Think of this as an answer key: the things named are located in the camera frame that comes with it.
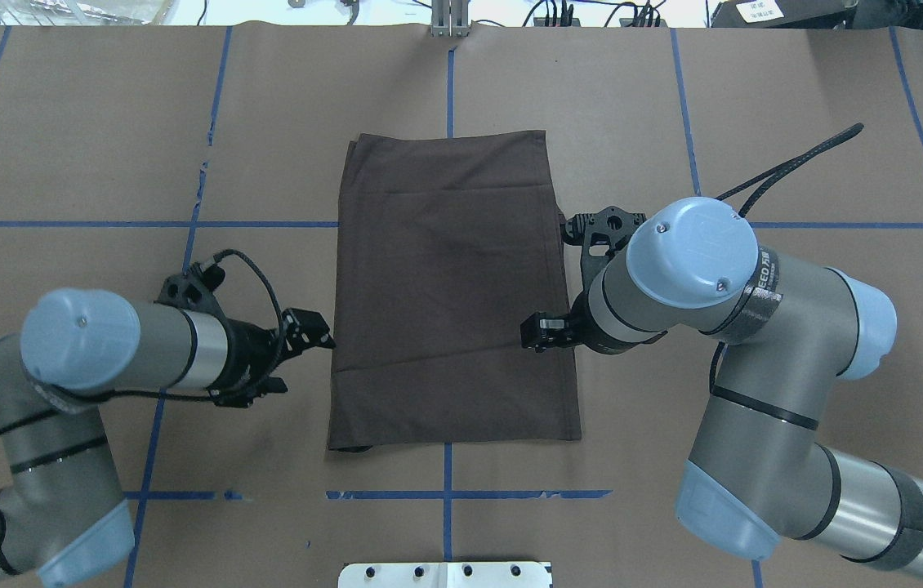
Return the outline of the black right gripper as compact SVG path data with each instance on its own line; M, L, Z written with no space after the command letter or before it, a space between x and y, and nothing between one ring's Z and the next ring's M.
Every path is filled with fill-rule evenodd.
M520 325L522 349L545 351L572 349L577 336L596 330L606 336L647 336L649 333L623 320L611 308L606 269L623 253L633 233L647 216L608 206L596 213L578 213L561 223L565 244L581 248L582 291L565 315L536 312Z

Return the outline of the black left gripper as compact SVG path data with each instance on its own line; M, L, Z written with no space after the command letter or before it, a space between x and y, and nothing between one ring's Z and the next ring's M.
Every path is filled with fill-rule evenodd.
M289 387L274 371L284 360L306 350L334 350L336 342L324 317L314 311L283 309L268 278L249 264L263 284L276 315L264 330L230 318L216 301L215 290L224 279L217 263L195 263L164 279L160 305L177 309L190 327L190 351L174 390L204 390L218 407L250 407L255 399L286 394Z

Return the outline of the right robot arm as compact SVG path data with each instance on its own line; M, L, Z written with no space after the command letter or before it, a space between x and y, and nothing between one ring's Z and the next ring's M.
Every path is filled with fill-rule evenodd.
M525 349L620 354L680 325L725 349L675 503L687 531L740 559L790 538L923 580L923 480L815 438L832 387L894 347L891 299L760 244L726 202L689 197L639 224L568 313L520 332Z

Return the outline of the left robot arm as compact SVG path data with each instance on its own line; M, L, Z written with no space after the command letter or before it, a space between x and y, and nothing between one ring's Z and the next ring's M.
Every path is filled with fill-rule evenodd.
M271 328L216 301L221 251L169 276L152 302L99 289L43 295L0 339L0 439L12 483L0 488L0 583L35 572L69 587L136 548L132 510L100 406L174 399L246 408L288 390L274 372L305 350L334 349L317 312L283 308Z

